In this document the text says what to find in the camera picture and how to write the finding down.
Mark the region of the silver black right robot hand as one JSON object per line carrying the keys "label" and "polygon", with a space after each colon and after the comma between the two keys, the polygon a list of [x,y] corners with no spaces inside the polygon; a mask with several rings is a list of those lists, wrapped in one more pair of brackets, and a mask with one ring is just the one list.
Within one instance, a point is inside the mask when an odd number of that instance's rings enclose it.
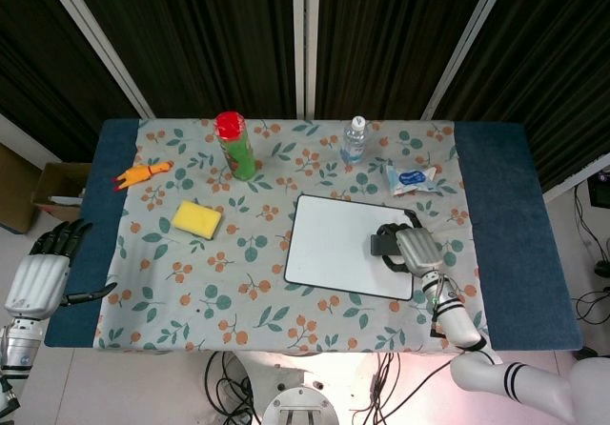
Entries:
{"label": "silver black right robot hand", "polygon": [[394,273],[422,278],[437,273],[442,258],[430,232],[407,224],[385,224],[371,236],[371,255],[379,256]]}

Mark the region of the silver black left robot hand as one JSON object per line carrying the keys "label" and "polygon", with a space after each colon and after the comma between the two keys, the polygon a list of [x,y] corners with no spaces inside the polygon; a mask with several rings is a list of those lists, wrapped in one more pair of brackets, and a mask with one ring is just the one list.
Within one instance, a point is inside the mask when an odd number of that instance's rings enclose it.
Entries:
{"label": "silver black left robot hand", "polygon": [[58,308],[99,300],[110,294],[115,282],[89,293],[65,293],[73,260],[92,228],[81,218],[64,221],[43,233],[18,265],[5,309],[10,316],[46,320]]}

